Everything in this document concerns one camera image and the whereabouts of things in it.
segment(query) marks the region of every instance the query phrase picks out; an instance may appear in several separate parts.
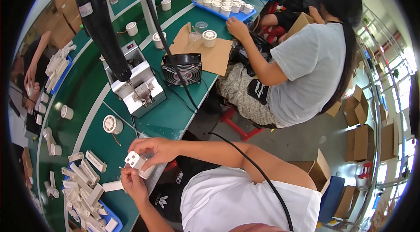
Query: long black hair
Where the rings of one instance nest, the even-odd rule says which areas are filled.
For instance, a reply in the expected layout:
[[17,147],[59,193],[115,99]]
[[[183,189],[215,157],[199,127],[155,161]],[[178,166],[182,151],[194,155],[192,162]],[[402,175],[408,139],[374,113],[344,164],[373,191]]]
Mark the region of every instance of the long black hair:
[[341,99],[353,75],[357,46],[353,28],[360,24],[363,6],[362,0],[321,0],[321,5],[324,6],[329,14],[342,21],[344,40],[346,41],[346,58],[344,60],[343,73],[337,90],[320,112],[320,114],[323,114]]

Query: gray t-shirt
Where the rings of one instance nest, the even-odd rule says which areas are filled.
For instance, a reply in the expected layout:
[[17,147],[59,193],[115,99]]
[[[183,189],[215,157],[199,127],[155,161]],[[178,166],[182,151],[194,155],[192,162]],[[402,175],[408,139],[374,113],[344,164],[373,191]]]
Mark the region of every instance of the gray t-shirt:
[[309,24],[270,50],[287,81],[271,87],[270,111],[284,126],[321,111],[339,84],[346,55],[343,26]]

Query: small exhaust fan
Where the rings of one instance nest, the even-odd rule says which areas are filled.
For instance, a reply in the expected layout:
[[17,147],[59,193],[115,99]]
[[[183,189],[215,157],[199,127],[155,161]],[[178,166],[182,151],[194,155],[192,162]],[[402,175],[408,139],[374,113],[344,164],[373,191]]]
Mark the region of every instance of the small exhaust fan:
[[[174,66],[169,62],[168,57],[164,56],[162,59],[162,71],[168,86],[182,85]],[[173,59],[186,85],[201,82],[203,67],[201,54],[174,54]]]

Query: orange wire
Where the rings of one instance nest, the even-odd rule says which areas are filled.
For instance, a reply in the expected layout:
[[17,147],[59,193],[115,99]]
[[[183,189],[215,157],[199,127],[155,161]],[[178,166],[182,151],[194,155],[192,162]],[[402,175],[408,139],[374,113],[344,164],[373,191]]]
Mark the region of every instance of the orange wire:
[[114,137],[115,141],[117,142],[117,144],[119,144],[121,146],[120,143],[118,143],[117,138],[115,138],[115,135],[113,133],[111,133],[111,135]]

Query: stool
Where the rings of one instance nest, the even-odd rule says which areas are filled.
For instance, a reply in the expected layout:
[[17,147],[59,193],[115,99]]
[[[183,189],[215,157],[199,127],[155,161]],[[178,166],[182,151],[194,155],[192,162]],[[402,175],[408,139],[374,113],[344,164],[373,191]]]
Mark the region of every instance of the stool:
[[371,178],[372,172],[369,172],[370,168],[373,168],[373,162],[364,163],[362,173],[358,177],[360,179]]
[[267,14],[273,14],[273,13],[275,13],[276,10],[277,10],[277,6],[278,6],[278,2],[276,2],[276,1],[272,2],[270,8],[268,9]]
[[261,34],[261,36],[264,37],[264,35],[267,33],[268,35],[265,40],[267,40],[267,42],[269,43],[273,43],[274,38],[277,37],[277,39],[279,39],[281,36],[283,36],[286,33],[286,30],[280,26],[266,26],[264,27],[262,32],[263,33]]
[[232,127],[239,135],[241,135],[242,141],[246,142],[249,139],[251,139],[251,137],[253,137],[254,135],[259,134],[262,131],[264,131],[264,128],[254,128],[249,133],[245,132],[244,130],[239,128],[239,126],[237,126],[234,122],[231,121],[231,117],[235,113],[236,113],[236,109],[234,107],[230,107],[222,114],[222,116],[220,116],[219,121],[221,123],[226,123],[230,125],[230,127]]

